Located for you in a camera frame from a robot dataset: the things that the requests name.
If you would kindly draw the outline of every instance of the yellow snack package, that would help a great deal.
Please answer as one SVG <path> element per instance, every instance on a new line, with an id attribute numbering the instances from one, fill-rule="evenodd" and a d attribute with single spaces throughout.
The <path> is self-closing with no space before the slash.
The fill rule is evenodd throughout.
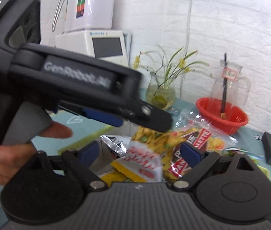
<path id="1" fill-rule="evenodd" d="M 184 141 L 172 132 L 160 133 L 139 126 L 124 157 L 111 165 L 135 182 L 161 182 L 170 168 L 172 150 Z"/>
<path id="2" fill-rule="evenodd" d="M 112 182 L 123 182 L 128 180 L 128 177 L 122 174 L 121 172 L 117 171 L 116 169 L 112 168 L 105 174 L 99 176 L 109 187 L 111 186 Z"/>
<path id="3" fill-rule="evenodd" d="M 205 119 L 193 111 L 182 110 L 172 133 L 192 144 L 201 151 L 212 150 L 222 153 L 224 148 L 233 147 L 236 142 L 221 130 L 214 128 Z M 173 148 L 170 167 L 164 170 L 164 176 L 176 180 L 191 170 L 188 163 L 180 156 L 180 144 Z"/>

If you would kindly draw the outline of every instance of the red plastic bowl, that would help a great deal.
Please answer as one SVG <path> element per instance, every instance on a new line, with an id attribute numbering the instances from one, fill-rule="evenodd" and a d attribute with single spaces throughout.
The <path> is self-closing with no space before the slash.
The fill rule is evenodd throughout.
<path id="1" fill-rule="evenodd" d="M 224 120 L 214 116 L 206 110 L 208 102 L 209 98 L 200 98 L 196 101 L 196 107 L 199 110 L 200 115 L 226 134 L 234 134 L 241 126 L 247 125 L 248 116 L 239 107 L 234 106 L 232 108 L 232 116 L 230 120 Z"/>

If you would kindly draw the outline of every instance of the table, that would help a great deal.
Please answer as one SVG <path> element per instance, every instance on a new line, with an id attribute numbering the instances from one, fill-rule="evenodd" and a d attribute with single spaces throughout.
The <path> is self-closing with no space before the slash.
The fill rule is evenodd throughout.
<path id="1" fill-rule="evenodd" d="M 186 108 L 190 111 L 197 112 L 195 105 L 179 99 L 175 101 L 173 106 L 178 109 L 178 111 Z M 38 150 L 46 151 L 48 155 L 56 155 L 57 153 L 60 153 L 68 148 L 81 148 L 88 144 L 90 141 L 96 139 L 99 135 L 105 134 L 106 132 L 113 129 L 109 125 L 94 120 L 86 119 L 83 117 L 75 118 L 73 114 L 67 112 L 62 112 L 53 116 L 53 120 L 71 127 L 74 131 L 74 136 L 66 140 L 45 139 L 41 137 L 34 138 L 33 143 L 35 144 L 36 148 Z M 242 127 L 233 136 L 238 141 L 238 147 L 242 147 L 256 155 L 264 155 L 262 142 L 256 140 L 254 138 L 254 135 L 260 135 L 260 133 L 247 127 Z M 269 169 L 271 174 L 271 166 L 267 165 L 265 163 L 265 160 L 260 161 L 259 165 Z M 6 217 L 0 207 L 0 226 L 3 225 L 5 222 Z"/>

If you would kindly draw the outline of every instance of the yellow flower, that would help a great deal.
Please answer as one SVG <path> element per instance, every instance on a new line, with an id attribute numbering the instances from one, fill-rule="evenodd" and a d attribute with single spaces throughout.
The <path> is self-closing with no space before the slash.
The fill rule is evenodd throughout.
<path id="1" fill-rule="evenodd" d="M 135 61 L 133 62 L 133 68 L 137 70 L 138 67 L 140 66 L 140 63 L 141 63 L 141 61 L 140 61 L 140 56 L 137 55 L 137 56 L 135 57 Z"/>
<path id="2" fill-rule="evenodd" d="M 185 67 L 185 65 L 186 65 L 186 61 L 185 61 L 184 59 L 180 59 L 180 60 L 179 60 L 178 67 L 182 69 L 182 68 Z"/>
<path id="3" fill-rule="evenodd" d="M 183 70 L 184 73 L 188 73 L 188 72 L 191 72 L 191 69 L 186 67 L 184 70 Z"/>

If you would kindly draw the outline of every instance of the metal screw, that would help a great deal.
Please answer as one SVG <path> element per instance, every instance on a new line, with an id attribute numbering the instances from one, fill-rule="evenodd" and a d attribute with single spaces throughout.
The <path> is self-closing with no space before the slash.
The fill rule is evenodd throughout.
<path id="1" fill-rule="evenodd" d="M 175 181 L 173 185 L 178 189 L 185 189 L 189 187 L 189 183 L 186 181 Z"/>
<path id="2" fill-rule="evenodd" d="M 106 186 L 106 184 L 103 181 L 92 181 L 90 182 L 90 186 L 93 189 L 102 189 L 103 187 Z"/>
<path id="3" fill-rule="evenodd" d="M 151 114 L 151 110 L 147 106 L 142 106 L 142 112 L 146 115 L 149 116 Z"/>
<path id="4" fill-rule="evenodd" d="M 133 116 L 133 111 L 126 109 L 124 113 L 128 114 L 129 116 Z"/>

